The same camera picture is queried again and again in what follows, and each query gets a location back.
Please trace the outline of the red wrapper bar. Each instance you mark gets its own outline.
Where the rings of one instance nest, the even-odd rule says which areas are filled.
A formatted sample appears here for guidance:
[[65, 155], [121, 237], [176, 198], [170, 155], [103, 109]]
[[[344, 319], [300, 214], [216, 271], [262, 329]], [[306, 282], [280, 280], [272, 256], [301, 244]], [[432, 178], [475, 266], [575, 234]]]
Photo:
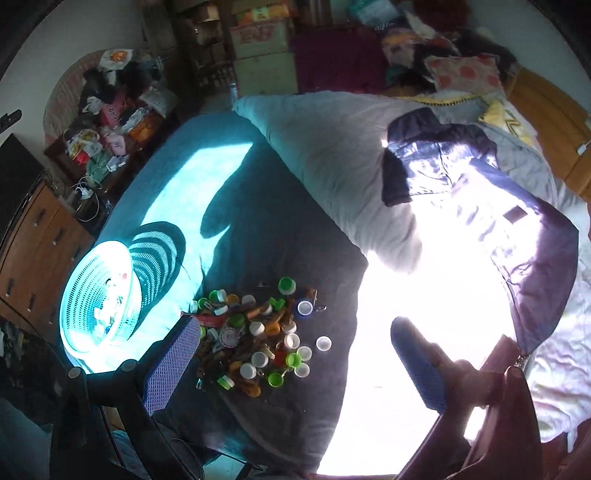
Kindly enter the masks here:
[[219, 328], [226, 320], [228, 320], [228, 315], [195, 315], [195, 318], [197, 318], [198, 322], [201, 325], [204, 325], [206, 327]]

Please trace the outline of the cyan perforated plastic basket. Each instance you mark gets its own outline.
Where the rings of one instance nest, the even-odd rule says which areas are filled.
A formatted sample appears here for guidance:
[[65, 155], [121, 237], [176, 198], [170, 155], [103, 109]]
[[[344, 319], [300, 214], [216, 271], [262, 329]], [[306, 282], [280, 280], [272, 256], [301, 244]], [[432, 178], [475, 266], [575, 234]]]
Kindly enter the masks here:
[[128, 242], [104, 241], [67, 281], [59, 333], [71, 363], [87, 373], [110, 371], [116, 351], [168, 293], [182, 266], [186, 241], [174, 224], [138, 227]]

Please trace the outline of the lone white cap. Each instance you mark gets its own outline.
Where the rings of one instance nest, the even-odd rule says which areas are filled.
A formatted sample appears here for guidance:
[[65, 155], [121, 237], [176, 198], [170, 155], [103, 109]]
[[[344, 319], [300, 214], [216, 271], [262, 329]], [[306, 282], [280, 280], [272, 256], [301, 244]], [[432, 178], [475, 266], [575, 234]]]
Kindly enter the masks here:
[[332, 339], [328, 336], [320, 336], [315, 342], [318, 351], [328, 352], [332, 348]]

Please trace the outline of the dark navy puffer jacket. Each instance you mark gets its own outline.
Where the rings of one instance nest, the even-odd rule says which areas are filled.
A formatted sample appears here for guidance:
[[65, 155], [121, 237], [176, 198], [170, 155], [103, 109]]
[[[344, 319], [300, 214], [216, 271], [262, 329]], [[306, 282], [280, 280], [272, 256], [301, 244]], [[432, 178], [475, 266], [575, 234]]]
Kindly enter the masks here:
[[443, 124], [428, 107], [389, 125], [383, 160], [383, 203], [418, 200], [439, 202], [487, 253], [507, 286], [517, 343], [532, 353], [571, 295], [576, 227], [499, 169], [497, 146], [480, 127]]

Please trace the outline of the large green cap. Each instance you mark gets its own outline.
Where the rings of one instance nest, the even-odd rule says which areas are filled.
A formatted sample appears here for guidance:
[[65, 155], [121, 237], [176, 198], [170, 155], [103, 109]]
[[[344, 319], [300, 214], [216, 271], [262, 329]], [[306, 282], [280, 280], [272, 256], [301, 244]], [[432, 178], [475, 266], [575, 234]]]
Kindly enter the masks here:
[[297, 282], [290, 277], [281, 277], [280, 281], [277, 283], [277, 290], [279, 290], [280, 294], [283, 296], [293, 295], [297, 290]]

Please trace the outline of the white cap blue rim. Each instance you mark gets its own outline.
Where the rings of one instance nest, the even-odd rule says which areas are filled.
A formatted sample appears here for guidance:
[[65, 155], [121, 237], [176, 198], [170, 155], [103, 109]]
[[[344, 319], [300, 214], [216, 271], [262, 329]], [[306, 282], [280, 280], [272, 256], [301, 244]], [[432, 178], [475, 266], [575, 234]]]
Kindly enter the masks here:
[[315, 306], [310, 300], [301, 299], [295, 305], [295, 313], [300, 318], [308, 318], [315, 313]]

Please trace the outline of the blue bed blanket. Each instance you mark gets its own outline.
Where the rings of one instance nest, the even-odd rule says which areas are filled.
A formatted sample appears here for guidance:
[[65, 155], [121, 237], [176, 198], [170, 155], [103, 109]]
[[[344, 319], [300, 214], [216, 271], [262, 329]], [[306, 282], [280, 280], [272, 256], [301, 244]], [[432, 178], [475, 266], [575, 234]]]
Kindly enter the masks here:
[[307, 377], [287, 375], [256, 398], [190, 367], [157, 421], [190, 445], [315, 472], [341, 414], [367, 260], [263, 134], [231, 112], [195, 117], [172, 134], [114, 207], [100, 240], [128, 243], [153, 222], [182, 232], [185, 255], [167, 294], [117, 350], [119, 359], [143, 354], [192, 299], [224, 289], [264, 301], [283, 277], [318, 291], [322, 311], [297, 327], [304, 344], [332, 340], [328, 352], [312, 355]]

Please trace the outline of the wooden drawer cabinet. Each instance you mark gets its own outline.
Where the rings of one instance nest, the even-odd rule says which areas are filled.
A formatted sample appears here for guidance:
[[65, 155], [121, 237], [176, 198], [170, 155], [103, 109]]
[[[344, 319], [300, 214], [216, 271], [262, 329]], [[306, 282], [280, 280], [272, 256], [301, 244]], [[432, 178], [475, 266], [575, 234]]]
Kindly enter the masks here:
[[64, 288], [94, 238], [41, 183], [1, 248], [1, 317], [51, 344]]

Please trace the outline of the white power strip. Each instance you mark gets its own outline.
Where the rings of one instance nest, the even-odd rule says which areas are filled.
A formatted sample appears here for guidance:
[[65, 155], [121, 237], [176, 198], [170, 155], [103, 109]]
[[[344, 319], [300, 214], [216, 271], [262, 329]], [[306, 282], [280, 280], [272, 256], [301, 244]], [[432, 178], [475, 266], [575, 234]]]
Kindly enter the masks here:
[[87, 187], [81, 186], [78, 187], [77, 190], [80, 193], [81, 200], [87, 200], [93, 195], [93, 191]]

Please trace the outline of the red white plastic bag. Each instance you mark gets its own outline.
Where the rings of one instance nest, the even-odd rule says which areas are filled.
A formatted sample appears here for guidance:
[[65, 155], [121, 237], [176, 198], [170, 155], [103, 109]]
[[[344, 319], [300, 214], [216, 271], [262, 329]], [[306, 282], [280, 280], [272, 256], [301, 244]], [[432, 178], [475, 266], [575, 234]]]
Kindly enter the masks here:
[[66, 147], [70, 159], [80, 166], [84, 166], [103, 149], [99, 133], [91, 129], [83, 129], [76, 133], [66, 142]]

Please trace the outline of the grey duvet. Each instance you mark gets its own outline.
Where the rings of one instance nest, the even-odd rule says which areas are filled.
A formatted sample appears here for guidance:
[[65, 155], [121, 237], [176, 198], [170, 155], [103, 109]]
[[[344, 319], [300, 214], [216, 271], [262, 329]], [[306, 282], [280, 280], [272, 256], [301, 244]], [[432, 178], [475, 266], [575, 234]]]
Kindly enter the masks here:
[[556, 209], [546, 161], [523, 141], [482, 121], [488, 102], [468, 94], [414, 99], [322, 92], [247, 96], [235, 112], [266, 138], [346, 237], [370, 261], [432, 276], [496, 268], [466, 227], [435, 200], [382, 201], [389, 125], [428, 107], [443, 124], [480, 127], [497, 146], [499, 169]]

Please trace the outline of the cluttered side table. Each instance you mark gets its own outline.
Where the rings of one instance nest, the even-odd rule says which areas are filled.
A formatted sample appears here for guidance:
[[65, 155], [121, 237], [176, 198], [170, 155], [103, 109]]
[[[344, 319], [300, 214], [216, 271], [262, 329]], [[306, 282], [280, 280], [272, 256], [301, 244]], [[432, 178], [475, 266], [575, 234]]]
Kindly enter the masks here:
[[[87, 54], [62, 74], [50, 94], [42, 121], [44, 154], [69, 181], [102, 188], [171, 125], [177, 105], [161, 60], [149, 50]], [[83, 129], [98, 132], [103, 149], [80, 166], [70, 159], [66, 142]]]

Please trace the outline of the pink dotted pillow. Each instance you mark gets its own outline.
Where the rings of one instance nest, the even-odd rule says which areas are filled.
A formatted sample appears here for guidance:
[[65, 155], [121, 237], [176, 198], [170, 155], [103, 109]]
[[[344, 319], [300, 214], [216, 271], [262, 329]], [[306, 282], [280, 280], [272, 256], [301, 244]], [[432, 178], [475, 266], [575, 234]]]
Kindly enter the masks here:
[[454, 90], [475, 95], [504, 91], [495, 56], [430, 56], [424, 64], [437, 91]]

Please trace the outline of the cardboard box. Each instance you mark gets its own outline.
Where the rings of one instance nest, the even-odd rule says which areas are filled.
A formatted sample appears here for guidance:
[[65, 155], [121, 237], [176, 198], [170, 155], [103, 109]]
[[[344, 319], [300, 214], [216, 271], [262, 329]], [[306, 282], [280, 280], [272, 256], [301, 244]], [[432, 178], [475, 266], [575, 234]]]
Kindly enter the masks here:
[[290, 51], [290, 19], [266, 20], [233, 27], [236, 82], [240, 97], [297, 94], [297, 71]]

